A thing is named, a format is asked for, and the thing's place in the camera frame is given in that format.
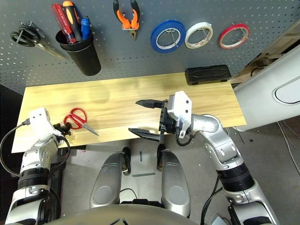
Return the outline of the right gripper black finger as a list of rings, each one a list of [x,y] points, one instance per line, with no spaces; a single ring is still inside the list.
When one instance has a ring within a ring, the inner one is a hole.
[[[163,137],[161,135],[151,133],[149,130],[140,128],[129,128],[128,130],[141,138],[156,142],[163,142]]]
[[[164,106],[163,101],[154,100],[154,99],[143,99],[135,102],[137,105],[146,107],[146,108],[162,108]]]

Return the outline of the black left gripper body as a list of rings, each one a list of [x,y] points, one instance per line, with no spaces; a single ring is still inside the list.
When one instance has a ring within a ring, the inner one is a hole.
[[[64,132],[64,126],[62,126],[60,123],[57,123],[57,124],[53,124],[53,127],[56,129],[56,130],[58,130],[58,131],[60,131],[60,133],[63,135],[65,132]]]

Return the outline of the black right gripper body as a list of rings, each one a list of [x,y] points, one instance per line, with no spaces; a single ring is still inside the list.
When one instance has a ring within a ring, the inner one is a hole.
[[[165,133],[175,134],[176,133],[176,120],[173,119],[167,112],[168,100],[164,100],[159,121],[159,143],[164,143]]]

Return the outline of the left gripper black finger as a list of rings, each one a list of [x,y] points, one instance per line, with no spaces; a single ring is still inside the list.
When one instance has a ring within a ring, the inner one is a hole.
[[[72,125],[71,123],[69,122],[66,122],[63,126],[62,126],[62,133],[64,136],[70,136],[71,135],[71,128],[72,128]]]

